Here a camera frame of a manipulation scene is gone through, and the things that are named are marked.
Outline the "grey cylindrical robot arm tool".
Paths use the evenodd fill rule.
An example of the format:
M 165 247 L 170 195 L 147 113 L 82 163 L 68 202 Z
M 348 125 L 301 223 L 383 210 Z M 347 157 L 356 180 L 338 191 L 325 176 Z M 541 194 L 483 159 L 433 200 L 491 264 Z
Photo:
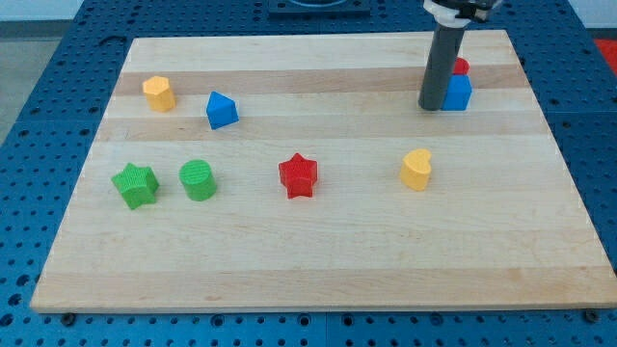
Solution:
M 427 111 L 442 108 L 464 33 L 464 27 L 438 24 L 435 28 L 418 97 L 420 108 Z

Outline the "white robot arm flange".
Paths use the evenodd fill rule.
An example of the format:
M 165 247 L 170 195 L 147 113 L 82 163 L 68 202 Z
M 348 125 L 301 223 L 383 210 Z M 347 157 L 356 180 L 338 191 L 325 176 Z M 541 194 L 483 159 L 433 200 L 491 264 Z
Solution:
M 423 9 L 440 25 L 460 29 L 486 22 L 501 4 L 502 0 L 424 0 Z

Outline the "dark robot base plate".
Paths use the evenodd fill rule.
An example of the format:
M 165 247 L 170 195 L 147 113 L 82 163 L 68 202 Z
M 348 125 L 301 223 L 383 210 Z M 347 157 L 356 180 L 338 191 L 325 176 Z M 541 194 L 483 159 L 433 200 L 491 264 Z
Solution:
M 370 0 L 267 0 L 271 17 L 370 14 Z

